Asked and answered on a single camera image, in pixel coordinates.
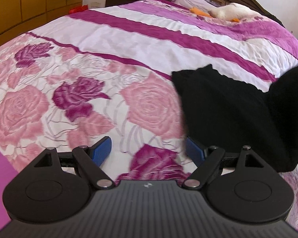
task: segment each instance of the black fabric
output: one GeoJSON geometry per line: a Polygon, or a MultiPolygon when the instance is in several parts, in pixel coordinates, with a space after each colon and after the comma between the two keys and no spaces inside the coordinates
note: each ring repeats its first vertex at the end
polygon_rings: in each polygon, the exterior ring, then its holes
{"type": "Polygon", "coordinates": [[[263,16],[266,16],[267,18],[270,18],[271,20],[274,20],[274,21],[277,22],[280,26],[285,27],[285,26],[283,25],[283,23],[282,23],[279,19],[277,19],[277,17],[276,17],[275,15],[272,15],[272,14],[270,14],[270,13],[262,14],[262,15],[263,15],[263,16]]]}
{"type": "Polygon", "coordinates": [[[267,93],[220,75],[212,65],[172,73],[189,135],[205,146],[239,152],[250,145],[278,172],[298,163],[298,67],[267,93]]]}

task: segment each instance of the white logo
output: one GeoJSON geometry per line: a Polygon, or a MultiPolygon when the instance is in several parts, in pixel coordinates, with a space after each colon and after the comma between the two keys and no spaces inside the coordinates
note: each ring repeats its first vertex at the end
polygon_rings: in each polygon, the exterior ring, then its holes
{"type": "Polygon", "coordinates": [[[153,184],[151,184],[151,183],[147,183],[147,184],[144,184],[144,186],[145,186],[146,188],[150,188],[151,186],[153,186],[153,184]]]}

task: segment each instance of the bedspread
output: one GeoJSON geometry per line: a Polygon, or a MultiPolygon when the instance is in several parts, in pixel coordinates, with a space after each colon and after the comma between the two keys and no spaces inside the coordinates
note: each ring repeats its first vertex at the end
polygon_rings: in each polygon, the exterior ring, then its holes
{"type": "MultiPolygon", "coordinates": [[[[44,148],[59,152],[110,136],[110,178],[186,179],[172,71],[212,64],[262,91],[298,64],[298,40],[266,17],[204,18],[164,0],[61,17],[0,47],[0,228],[7,183],[44,148]]],[[[298,229],[298,167],[287,221],[298,229]]]]}

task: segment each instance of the triangular cutout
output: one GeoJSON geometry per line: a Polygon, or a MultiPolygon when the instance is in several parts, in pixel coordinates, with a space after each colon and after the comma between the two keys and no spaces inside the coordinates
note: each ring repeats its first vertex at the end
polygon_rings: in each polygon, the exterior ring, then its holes
{"type": "Polygon", "coordinates": [[[252,154],[246,155],[245,166],[257,168],[264,167],[260,162],[257,161],[257,159],[252,154]]]}
{"type": "Polygon", "coordinates": [[[51,153],[45,154],[45,156],[38,162],[34,167],[47,167],[52,166],[52,156],[51,153]]]}

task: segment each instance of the bed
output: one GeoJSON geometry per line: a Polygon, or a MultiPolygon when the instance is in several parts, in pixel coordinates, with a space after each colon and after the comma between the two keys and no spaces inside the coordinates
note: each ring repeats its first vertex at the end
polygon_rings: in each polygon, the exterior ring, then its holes
{"type": "MultiPolygon", "coordinates": [[[[255,0],[240,3],[267,14],[255,0]]],[[[141,0],[61,17],[0,47],[0,229],[4,187],[44,148],[113,144],[110,178],[186,179],[196,169],[171,72],[212,64],[262,91],[298,64],[298,40],[267,17],[228,22],[171,0],[141,0]]],[[[298,166],[282,177],[295,193],[298,166]]]]}

